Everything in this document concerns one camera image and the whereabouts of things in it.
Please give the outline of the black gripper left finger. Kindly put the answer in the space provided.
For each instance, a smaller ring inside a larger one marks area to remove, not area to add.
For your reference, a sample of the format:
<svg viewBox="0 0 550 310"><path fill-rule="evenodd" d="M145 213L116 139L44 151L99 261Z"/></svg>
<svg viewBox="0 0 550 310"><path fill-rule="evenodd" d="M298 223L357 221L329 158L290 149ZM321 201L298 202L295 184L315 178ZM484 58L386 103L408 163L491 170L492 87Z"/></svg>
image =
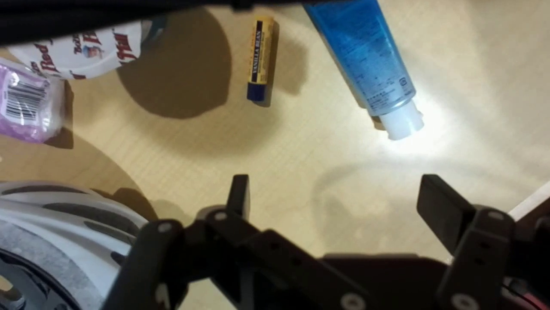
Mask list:
<svg viewBox="0 0 550 310"><path fill-rule="evenodd" d="M231 177L223 204L190 225L140 227L101 310L176 310L188 283L211 280L236 310L367 310L355 280L274 230L247 220L248 177Z"/></svg>

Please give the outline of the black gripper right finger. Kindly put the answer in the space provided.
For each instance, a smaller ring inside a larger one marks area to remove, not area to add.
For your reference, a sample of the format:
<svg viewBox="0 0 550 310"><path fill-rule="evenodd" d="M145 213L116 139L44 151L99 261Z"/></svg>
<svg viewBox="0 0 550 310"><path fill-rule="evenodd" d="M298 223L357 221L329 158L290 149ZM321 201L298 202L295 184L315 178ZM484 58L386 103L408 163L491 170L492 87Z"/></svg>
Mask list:
<svg viewBox="0 0 550 310"><path fill-rule="evenodd" d="M437 310L547 310L550 215L467 201L437 173L424 173L415 209L451 261L434 290Z"/></svg>

